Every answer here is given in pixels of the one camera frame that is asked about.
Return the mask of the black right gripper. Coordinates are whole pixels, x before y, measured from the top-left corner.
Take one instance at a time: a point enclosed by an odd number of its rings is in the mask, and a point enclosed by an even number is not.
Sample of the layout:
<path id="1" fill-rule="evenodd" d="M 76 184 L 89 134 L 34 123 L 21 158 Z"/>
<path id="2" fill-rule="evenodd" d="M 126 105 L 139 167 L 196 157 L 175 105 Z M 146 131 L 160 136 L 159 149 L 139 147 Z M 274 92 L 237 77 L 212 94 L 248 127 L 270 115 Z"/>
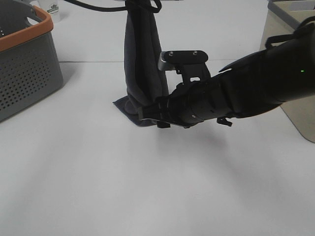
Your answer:
<path id="1" fill-rule="evenodd" d="M 158 128 L 176 125 L 185 129 L 203 122 L 189 105 L 189 90 L 193 85 L 180 83 L 170 95 L 160 96 L 153 104 L 138 108 L 139 120 L 150 120 Z"/>

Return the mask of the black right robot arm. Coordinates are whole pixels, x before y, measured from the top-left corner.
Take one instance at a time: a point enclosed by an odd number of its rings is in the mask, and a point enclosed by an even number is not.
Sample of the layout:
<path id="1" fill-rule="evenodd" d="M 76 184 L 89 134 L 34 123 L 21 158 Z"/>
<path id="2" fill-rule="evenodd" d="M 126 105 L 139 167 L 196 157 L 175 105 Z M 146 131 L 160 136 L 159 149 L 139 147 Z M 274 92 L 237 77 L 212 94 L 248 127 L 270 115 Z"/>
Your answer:
<path id="1" fill-rule="evenodd" d="M 243 57 L 211 76 L 204 51 L 165 51 L 158 68 L 176 71 L 182 82 L 167 96 L 138 110 L 140 120 L 160 128 L 190 128 L 206 120 L 231 126 L 285 102 L 315 93 L 315 19 L 308 17 L 291 34 L 271 36 L 265 49 Z"/>

